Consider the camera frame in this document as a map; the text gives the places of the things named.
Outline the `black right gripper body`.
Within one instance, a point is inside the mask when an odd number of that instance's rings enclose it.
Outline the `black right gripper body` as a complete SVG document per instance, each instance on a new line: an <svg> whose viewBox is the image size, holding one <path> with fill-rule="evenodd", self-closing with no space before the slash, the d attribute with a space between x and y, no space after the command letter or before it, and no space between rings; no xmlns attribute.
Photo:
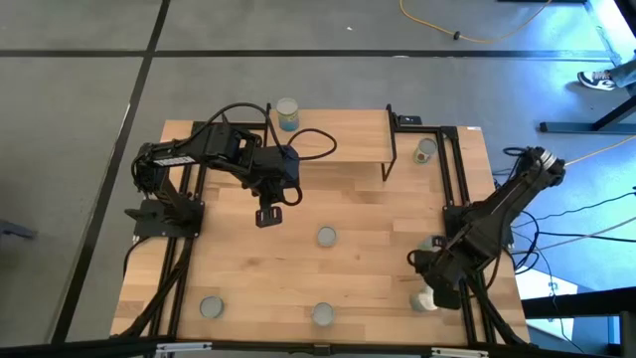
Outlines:
<svg viewBox="0 0 636 358"><path fill-rule="evenodd" d="M460 293L459 282L470 267L470 249L463 237L436 237L437 252L416 248L407 254L407 263L432 289L454 289Z"/></svg>

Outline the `silver frame bracket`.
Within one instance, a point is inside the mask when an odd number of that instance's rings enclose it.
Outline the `silver frame bracket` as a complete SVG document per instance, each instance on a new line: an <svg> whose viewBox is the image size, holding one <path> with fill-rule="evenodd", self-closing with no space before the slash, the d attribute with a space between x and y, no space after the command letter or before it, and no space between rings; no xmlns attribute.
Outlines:
<svg viewBox="0 0 636 358"><path fill-rule="evenodd" d="M431 358L490 358L488 351L463 348L432 347Z"/></svg>
<svg viewBox="0 0 636 358"><path fill-rule="evenodd" d="M169 355L173 353L209 351L213 348L212 342L171 342L160 343L156 346L156 355Z"/></svg>

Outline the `black table beam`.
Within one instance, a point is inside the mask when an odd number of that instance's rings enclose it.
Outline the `black table beam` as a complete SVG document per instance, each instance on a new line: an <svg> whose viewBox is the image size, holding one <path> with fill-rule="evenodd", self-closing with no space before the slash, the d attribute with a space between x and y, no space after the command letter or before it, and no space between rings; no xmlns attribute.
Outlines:
<svg viewBox="0 0 636 358"><path fill-rule="evenodd" d="M524 299L522 306L527 319L636 313L636 286Z"/></svg>

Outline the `black desk stand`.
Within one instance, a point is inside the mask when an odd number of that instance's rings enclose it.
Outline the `black desk stand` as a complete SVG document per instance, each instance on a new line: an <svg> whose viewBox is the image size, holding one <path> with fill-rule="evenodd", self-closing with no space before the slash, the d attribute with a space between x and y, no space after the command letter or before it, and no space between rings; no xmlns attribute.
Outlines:
<svg viewBox="0 0 636 358"><path fill-rule="evenodd" d="M636 95L631 96L595 122L541 122L539 132L636 135L636 123L623 123L623 120L632 114L636 114Z"/></svg>

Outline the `person's shoe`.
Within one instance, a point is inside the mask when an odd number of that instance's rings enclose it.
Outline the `person's shoe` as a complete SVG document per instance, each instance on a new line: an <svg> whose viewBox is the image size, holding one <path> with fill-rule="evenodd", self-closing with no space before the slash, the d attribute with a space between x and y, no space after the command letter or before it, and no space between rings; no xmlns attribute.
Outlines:
<svg viewBox="0 0 636 358"><path fill-rule="evenodd" d="M609 71L579 72L577 80L584 86L593 90L614 90L616 83Z"/></svg>

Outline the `wooden shelf with black legs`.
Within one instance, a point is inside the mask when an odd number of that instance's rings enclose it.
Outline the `wooden shelf with black legs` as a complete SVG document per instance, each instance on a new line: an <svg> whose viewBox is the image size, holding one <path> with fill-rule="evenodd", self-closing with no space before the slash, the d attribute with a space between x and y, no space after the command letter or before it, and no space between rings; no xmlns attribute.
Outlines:
<svg viewBox="0 0 636 358"><path fill-rule="evenodd" d="M301 109L295 131L280 128L276 110L270 112L277 138L289 144L307 163L371 163L387 180L397 159L393 114L385 109Z"/></svg>

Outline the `person's leg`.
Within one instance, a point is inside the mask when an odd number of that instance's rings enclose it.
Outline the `person's leg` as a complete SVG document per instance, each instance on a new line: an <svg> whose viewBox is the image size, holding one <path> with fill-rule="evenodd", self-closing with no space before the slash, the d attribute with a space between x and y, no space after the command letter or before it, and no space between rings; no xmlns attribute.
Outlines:
<svg viewBox="0 0 636 358"><path fill-rule="evenodd" d="M607 73L618 88L634 85L636 84L636 59L608 70Z"/></svg>

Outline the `orange yellow can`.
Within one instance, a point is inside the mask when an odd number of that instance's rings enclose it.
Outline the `orange yellow can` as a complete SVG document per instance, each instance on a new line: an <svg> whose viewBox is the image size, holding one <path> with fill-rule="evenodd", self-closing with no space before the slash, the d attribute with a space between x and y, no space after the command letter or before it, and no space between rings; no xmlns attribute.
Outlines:
<svg viewBox="0 0 636 358"><path fill-rule="evenodd" d="M337 231L332 227L324 226L318 230L316 240L320 247L333 247L338 241Z"/></svg>

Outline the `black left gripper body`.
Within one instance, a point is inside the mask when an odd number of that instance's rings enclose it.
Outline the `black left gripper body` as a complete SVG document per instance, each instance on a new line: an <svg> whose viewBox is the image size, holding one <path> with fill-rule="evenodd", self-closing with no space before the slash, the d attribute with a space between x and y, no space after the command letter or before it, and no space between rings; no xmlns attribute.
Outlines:
<svg viewBox="0 0 636 358"><path fill-rule="evenodd" d="M289 145L257 147L242 183L258 197L260 207L275 203L296 206L302 201L299 162L298 153Z"/></svg>

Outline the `pale green fruit can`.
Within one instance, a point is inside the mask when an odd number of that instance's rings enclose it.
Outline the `pale green fruit can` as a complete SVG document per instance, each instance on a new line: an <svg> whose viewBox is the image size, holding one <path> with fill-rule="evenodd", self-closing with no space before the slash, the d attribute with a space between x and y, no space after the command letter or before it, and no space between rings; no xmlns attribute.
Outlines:
<svg viewBox="0 0 636 358"><path fill-rule="evenodd" d="M413 151L413 162L428 163L437 152L437 143L431 138L421 138Z"/></svg>

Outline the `black aluminium table frame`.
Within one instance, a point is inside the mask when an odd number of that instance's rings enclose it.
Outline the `black aluminium table frame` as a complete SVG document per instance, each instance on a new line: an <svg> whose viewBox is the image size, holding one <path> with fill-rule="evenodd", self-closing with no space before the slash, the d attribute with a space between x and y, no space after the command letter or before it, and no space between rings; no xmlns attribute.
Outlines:
<svg viewBox="0 0 636 358"><path fill-rule="evenodd" d="M451 215L459 207L473 203L469 198L468 183L461 155L459 135L453 126L400 126L398 116L393 112L395 124L395 143L399 133L432 134L438 145L440 175L443 184L445 205L442 209L446 236L451 234ZM267 141L271 133L264 122L233 123L240 125ZM200 172L197 177L196 193L191 196L203 200L203 181L208 168L198 165L181 166L186 171L197 166ZM137 355L155 354L160 343L171 342L212 342L211 350L286 352L289 354L309 354L312 356L332 356L335 354L396 354L430 356L432 347L463 348L488 351L490 358L580 358L577 353L566 353L544 350L525 342L512 327L505 322L494 303L487 295L482 276L485 269L464 277L459 282L461 293L461 311L466 343L460 345L447 344L371 344L371 343L337 343L337 342L283 342L283 341L248 341L219 339L180 339L176 334L177 321L170 321L165 335L158 333L143 335L142 330L152 316L163 306L168 292L173 291L174 306L179 308L185 294L184 279L187 275L187 261L192 251L186 249L164 280L158 285L155 295L148 307L135 318L134 322L123 332L108 339L60 342L51 344L16 346L0 349L0 358L132 358Z"/></svg>

